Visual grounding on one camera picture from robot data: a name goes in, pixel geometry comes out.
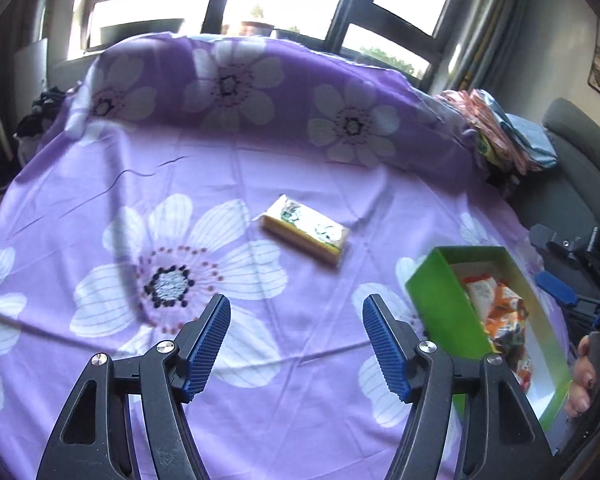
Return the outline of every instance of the silver screw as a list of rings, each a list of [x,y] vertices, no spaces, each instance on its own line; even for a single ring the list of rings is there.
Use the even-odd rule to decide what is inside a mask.
[[[160,341],[158,343],[158,346],[156,347],[157,351],[160,352],[161,354],[168,354],[174,348],[176,348],[176,345],[174,344],[174,342],[168,341],[168,340]]]
[[[95,366],[102,366],[107,362],[106,354],[96,354],[91,358],[91,364]]]
[[[502,356],[498,354],[489,354],[487,355],[487,362],[494,366],[499,366],[502,364]]]
[[[433,354],[438,349],[438,346],[433,341],[421,341],[418,348],[425,354]]]

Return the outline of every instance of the purple floral bedsheet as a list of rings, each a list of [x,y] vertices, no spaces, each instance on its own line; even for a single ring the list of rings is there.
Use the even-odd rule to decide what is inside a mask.
[[[397,72],[285,41],[158,34],[107,50],[0,210],[10,471],[35,478],[92,354],[145,352],[221,292],[231,326],[186,406],[211,477],[384,478],[410,407],[384,383],[363,299],[381,294],[422,334],[404,283],[432,247],[504,245],[525,272],[541,265],[472,139]],[[253,221],[281,193],[351,229],[339,268]],[[131,405],[142,478],[154,478]],[[453,414],[440,478],[459,435]]]

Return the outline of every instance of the human hand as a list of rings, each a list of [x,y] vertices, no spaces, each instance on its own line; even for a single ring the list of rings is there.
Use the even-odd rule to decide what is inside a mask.
[[[580,416],[591,405],[589,391],[596,386],[596,371],[589,361],[589,336],[584,336],[578,345],[578,360],[573,369],[573,383],[564,410],[570,417]]]

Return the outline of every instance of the fingernail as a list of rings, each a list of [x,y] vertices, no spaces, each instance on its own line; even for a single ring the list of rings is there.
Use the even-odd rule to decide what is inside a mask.
[[[596,385],[596,380],[593,378],[592,374],[586,373],[584,375],[584,383],[587,385],[587,388],[589,390],[592,390],[593,387]]]
[[[584,398],[580,398],[575,402],[576,410],[580,413],[584,413],[589,409],[589,401]]]

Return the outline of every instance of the candy wrapper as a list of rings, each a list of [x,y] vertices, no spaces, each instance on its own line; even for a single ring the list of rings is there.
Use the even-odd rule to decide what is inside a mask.
[[[260,225],[333,265],[340,262],[349,235],[346,227],[286,195],[260,216]]]
[[[533,365],[525,349],[528,312],[524,301],[492,276],[475,276],[465,279],[464,283],[491,343],[503,355],[526,392],[530,386]]]

